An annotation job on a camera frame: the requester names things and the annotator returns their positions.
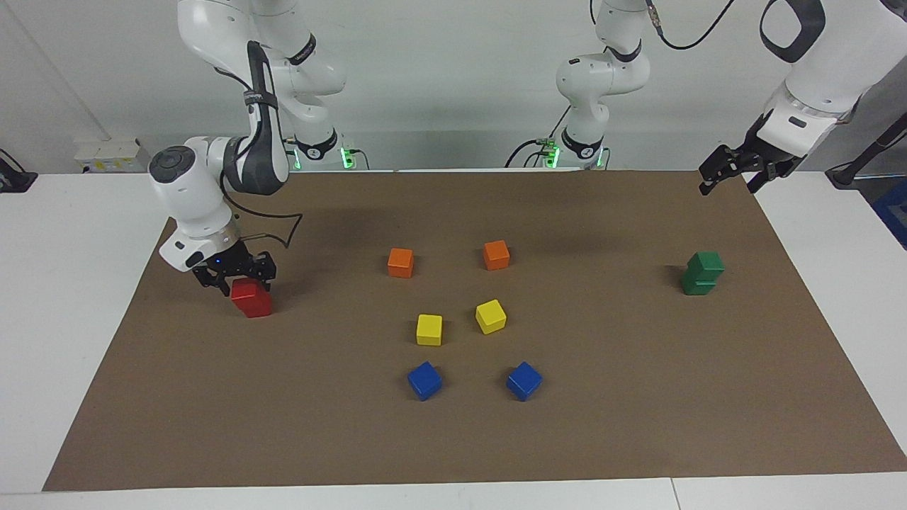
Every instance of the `brown table surface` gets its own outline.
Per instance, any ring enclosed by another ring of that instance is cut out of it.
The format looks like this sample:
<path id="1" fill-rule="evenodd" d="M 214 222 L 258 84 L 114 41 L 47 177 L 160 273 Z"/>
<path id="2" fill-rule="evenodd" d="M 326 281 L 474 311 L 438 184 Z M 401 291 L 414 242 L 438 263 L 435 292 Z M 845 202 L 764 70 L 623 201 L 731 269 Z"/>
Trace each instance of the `brown table surface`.
<path id="1" fill-rule="evenodd" d="M 152 256 L 45 490 L 907 470 L 743 183 L 696 186 L 319 174 L 238 196 L 306 214 L 290 250 L 250 245 L 278 262 L 274 315 L 245 319 Z M 489 272 L 498 239 L 512 266 Z M 411 280 L 386 275 L 392 247 L 415 251 Z M 687 297 L 700 250 L 727 271 Z M 509 318 L 485 337 L 490 299 Z M 420 313 L 444 316 L 442 347 L 415 344 Z M 426 360 L 444 388 L 422 403 L 406 374 Z M 521 403 L 504 383 L 524 360 L 545 380 Z"/>

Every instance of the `green block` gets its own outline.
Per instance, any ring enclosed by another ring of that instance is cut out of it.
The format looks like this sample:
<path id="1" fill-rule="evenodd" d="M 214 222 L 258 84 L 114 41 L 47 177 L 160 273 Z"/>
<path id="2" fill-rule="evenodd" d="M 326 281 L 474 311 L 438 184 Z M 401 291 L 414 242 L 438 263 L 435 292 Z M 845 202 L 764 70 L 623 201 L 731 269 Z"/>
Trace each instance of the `green block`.
<path id="1" fill-rule="evenodd" d="M 688 296 L 705 296 L 717 286 L 714 281 L 696 281 L 686 276 L 682 283 L 683 292 Z"/>
<path id="2" fill-rule="evenodd" d="M 721 257 L 714 251 L 700 251 L 687 263 L 687 272 L 684 280 L 699 283 L 715 283 L 721 273 L 725 272 L 725 264 Z"/>

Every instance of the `white wall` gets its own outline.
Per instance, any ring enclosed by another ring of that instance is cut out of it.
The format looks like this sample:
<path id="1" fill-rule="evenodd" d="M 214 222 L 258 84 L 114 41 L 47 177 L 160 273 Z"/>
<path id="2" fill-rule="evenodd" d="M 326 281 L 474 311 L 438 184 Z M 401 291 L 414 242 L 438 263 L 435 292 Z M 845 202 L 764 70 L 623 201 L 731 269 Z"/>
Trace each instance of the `white wall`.
<path id="1" fill-rule="evenodd" d="M 138 137 L 154 153 L 197 134 L 248 129 L 238 86 L 180 41 L 175 2 L 4 1 L 113 136 Z M 319 44 L 350 69 L 347 89 L 327 98 L 336 124 L 377 168 L 503 165 L 516 144 L 546 135 L 566 106 L 554 85 L 560 62 L 601 50 L 581 0 L 301 4 Z M 683 43 L 724 4 L 661 0 L 659 10 L 668 36 Z M 764 5 L 738 2 L 689 52 L 646 34 L 651 82 L 609 101 L 613 167 L 694 168 L 718 143 L 739 142 L 788 68 L 759 41 Z M 0 59 L 0 146 L 39 171 L 70 170 L 65 145 L 97 130 L 57 114 L 66 102 L 28 71 L 29 62 L 6 50 Z M 902 107 L 902 87 L 889 89 Z M 872 132 L 871 140 L 883 130 L 878 122 L 849 131 Z"/>

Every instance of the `white robotic arm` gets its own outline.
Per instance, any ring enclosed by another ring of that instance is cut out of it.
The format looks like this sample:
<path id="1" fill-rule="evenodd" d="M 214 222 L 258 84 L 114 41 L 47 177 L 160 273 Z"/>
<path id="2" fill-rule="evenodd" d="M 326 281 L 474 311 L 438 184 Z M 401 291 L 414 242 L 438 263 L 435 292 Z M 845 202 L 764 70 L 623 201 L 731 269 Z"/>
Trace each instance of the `white robotic arm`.
<path id="1" fill-rule="evenodd" d="M 249 254 L 224 194 L 279 190 L 289 173 L 285 142 L 312 165 L 341 163 L 342 136 L 318 96 L 340 92 L 346 73 L 316 49 L 296 0 L 180 0 L 178 19 L 186 45 L 242 84 L 250 135 L 192 138 L 154 156 L 152 184 L 177 222 L 160 254 L 225 295 L 232 276 L 267 287 L 276 276 L 273 260 L 266 252 Z M 292 130 L 286 139 L 282 118 Z"/>
<path id="2" fill-rule="evenodd" d="M 907 55 L 905 0 L 785 0 L 800 33 L 786 46 L 766 47 L 793 65 L 739 147 L 721 145 L 699 167 L 709 194 L 742 172 L 758 172 L 751 192 L 786 177 L 817 147 L 873 85 Z"/>
<path id="3" fill-rule="evenodd" d="M 637 91 L 649 80 L 649 59 L 642 53 L 642 31 L 648 21 L 645 0 L 604 0 L 596 34 L 605 52 L 571 58 L 558 69 L 558 90 L 571 104 L 567 123 L 556 138 L 559 166 L 598 164 L 610 116 L 602 99 Z"/>

